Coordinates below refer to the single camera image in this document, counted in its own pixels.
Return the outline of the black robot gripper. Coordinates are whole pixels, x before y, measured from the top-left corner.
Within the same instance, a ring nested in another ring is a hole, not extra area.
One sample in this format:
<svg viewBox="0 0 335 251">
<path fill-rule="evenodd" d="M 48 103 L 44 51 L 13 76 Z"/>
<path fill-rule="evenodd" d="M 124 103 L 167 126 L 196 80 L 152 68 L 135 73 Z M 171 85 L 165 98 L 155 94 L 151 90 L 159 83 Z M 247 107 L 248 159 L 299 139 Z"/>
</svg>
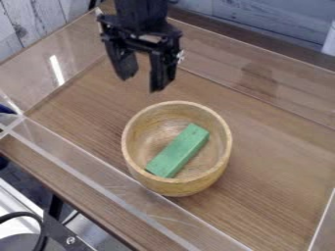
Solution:
<svg viewBox="0 0 335 251">
<path fill-rule="evenodd" d="M 152 92 L 175 80 L 181 30 L 168 22 L 168 0 L 113 0 L 115 14 L 97 14 L 100 38 L 121 80 L 139 71 L 135 52 L 149 55 Z"/>
</svg>

